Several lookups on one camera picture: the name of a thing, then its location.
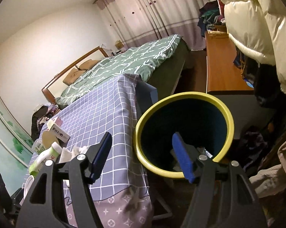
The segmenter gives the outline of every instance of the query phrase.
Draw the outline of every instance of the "white puffer jacket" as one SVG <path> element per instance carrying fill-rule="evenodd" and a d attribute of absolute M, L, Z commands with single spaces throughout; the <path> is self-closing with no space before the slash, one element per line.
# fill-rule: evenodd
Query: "white puffer jacket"
<path fill-rule="evenodd" d="M 230 39 L 261 64 L 276 65 L 286 94 L 286 8 L 281 0 L 222 0 Z"/>

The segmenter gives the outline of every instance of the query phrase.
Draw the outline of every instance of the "metal screw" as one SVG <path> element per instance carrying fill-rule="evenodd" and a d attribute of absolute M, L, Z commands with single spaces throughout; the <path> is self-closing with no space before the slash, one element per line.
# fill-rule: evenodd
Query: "metal screw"
<path fill-rule="evenodd" d="M 51 166 L 53 164 L 53 161 L 51 159 L 48 159 L 46 162 L 45 162 L 45 165 L 46 166 Z"/>
<path fill-rule="evenodd" d="M 232 166 L 235 166 L 235 167 L 239 166 L 238 161 L 235 161 L 235 160 L 233 160 L 233 161 L 231 162 L 231 164 L 232 164 Z"/>
<path fill-rule="evenodd" d="M 207 156 L 206 155 L 204 155 L 204 154 L 201 154 L 201 155 L 199 155 L 199 159 L 200 160 L 207 160 Z"/>
<path fill-rule="evenodd" d="M 86 158 L 86 155 L 84 154 L 79 154 L 77 157 L 76 157 L 78 160 L 84 160 Z"/>

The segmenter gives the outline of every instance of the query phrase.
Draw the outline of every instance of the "curtain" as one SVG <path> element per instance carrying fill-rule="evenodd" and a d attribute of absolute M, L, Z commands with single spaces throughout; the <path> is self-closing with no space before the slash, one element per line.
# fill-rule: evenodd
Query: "curtain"
<path fill-rule="evenodd" d="M 205 48 L 199 8 L 213 0 L 98 0 L 109 32 L 128 48 L 180 34 L 191 49 Z"/>

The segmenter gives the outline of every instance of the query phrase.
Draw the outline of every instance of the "yellow trash can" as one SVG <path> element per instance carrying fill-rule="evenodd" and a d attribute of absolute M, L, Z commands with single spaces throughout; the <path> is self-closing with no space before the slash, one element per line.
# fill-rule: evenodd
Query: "yellow trash can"
<path fill-rule="evenodd" d="M 139 119 L 133 146 L 139 161 L 163 177 L 184 178 L 173 168 L 172 135 L 179 132 L 184 142 L 204 147 L 219 162 L 234 137 L 234 121 L 218 98 L 201 92 L 184 92 L 160 100 Z"/>

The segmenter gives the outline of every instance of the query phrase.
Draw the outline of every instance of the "wooden headboard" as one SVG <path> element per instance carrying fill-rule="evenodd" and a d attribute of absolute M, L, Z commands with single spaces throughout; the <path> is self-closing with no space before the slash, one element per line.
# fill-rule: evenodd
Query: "wooden headboard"
<path fill-rule="evenodd" d="M 86 53 L 85 55 L 83 55 L 82 57 L 80 57 L 79 59 L 77 59 L 75 62 L 73 62 L 72 64 L 70 64 L 67 68 L 65 68 L 63 71 L 61 71 L 59 74 L 57 74 L 46 86 L 43 87 L 42 89 L 42 92 L 44 94 L 44 96 L 46 97 L 46 99 L 49 101 L 49 102 L 52 102 L 52 103 L 55 103 L 56 104 L 56 101 L 55 101 L 55 96 L 51 93 L 51 91 L 49 90 L 49 88 L 51 86 L 53 86 L 54 84 L 57 84 L 59 82 L 59 84 L 61 85 L 62 84 L 62 77 L 64 75 L 67 74 L 67 72 L 69 72 L 75 65 L 77 65 L 78 63 L 80 63 L 81 61 L 83 60 L 86 60 L 87 57 L 89 57 L 90 55 L 92 55 L 93 53 L 98 53 L 98 58 L 99 56 L 102 54 L 104 57 L 108 57 L 107 53 L 104 51 L 103 48 L 101 47 L 96 47 L 94 48 L 93 50 L 89 51 L 88 53 Z"/>

